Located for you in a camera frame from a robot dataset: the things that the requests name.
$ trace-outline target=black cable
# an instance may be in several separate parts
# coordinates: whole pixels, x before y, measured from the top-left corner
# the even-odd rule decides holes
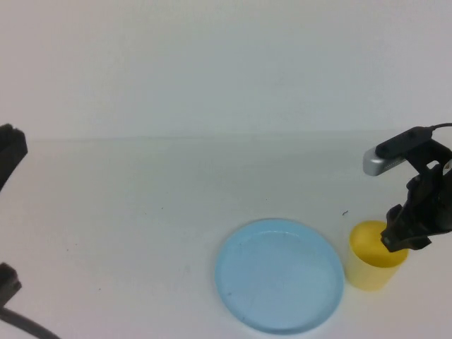
[[[452,122],[451,123],[447,123],[447,124],[439,124],[439,125],[430,126],[432,131],[434,131],[435,129],[440,129],[442,127],[452,127]]]
[[[35,323],[33,320],[25,318],[10,309],[0,308],[0,320],[35,336],[38,339],[60,339],[59,336],[53,334],[49,330]]]

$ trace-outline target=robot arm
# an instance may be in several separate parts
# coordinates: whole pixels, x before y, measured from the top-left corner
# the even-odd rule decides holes
[[[0,191],[27,152],[27,142],[22,131],[9,124],[0,126]],[[41,325],[5,308],[5,304],[21,287],[14,268],[6,263],[0,263],[0,321],[9,323],[39,339],[59,339]]]
[[[369,175],[380,175],[407,160],[418,175],[408,184],[404,206],[392,207],[386,214],[387,226],[381,241],[393,252],[423,249],[429,236],[452,231],[452,151],[432,140],[432,127],[415,127],[381,143],[364,155],[363,168]],[[438,162],[434,167],[427,165]]]

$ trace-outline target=light blue dish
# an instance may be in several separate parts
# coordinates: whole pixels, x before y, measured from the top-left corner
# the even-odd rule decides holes
[[[333,247],[297,222],[268,219],[235,232],[215,266],[222,301],[240,321],[273,334],[321,325],[338,307],[344,272]]]

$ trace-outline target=yellow cup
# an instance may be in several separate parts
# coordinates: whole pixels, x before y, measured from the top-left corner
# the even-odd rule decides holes
[[[385,228],[385,222],[364,221],[350,233],[345,276],[361,290],[381,289],[408,257],[407,249],[391,253],[381,243],[380,233]]]

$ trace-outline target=white tabletop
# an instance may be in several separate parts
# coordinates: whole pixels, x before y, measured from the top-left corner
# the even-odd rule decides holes
[[[405,202],[408,164],[362,172],[389,136],[30,142],[0,193],[0,261],[23,284],[7,306],[64,339],[272,338],[217,296],[221,244],[252,220],[288,218],[344,259],[353,225]],[[347,284],[334,315],[293,338],[450,338],[451,255],[452,236],[433,238],[385,289]],[[0,323],[0,338],[29,337]]]

